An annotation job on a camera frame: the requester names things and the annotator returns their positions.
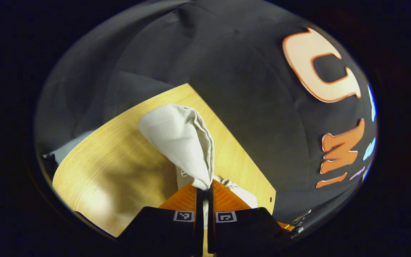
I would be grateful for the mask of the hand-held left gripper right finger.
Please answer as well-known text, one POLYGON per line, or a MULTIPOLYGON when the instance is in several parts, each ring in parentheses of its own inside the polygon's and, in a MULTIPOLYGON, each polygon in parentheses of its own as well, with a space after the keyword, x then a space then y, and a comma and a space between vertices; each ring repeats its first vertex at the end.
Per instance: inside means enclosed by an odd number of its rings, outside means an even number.
POLYGON ((277 238, 281 227, 266 208, 251 208, 214 180, 207 192, 208 252, 215 256, 273 256, 290 238, 277 238))

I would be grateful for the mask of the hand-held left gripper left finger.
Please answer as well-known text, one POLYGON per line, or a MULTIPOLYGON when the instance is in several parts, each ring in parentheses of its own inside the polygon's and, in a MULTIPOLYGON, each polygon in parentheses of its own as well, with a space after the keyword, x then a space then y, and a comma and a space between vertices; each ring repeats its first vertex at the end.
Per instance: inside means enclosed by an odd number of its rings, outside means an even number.
POLYGON ((129 257, 201 257, 203 191, 187 184, 158 208, 143 207, 118 237, 129 257))

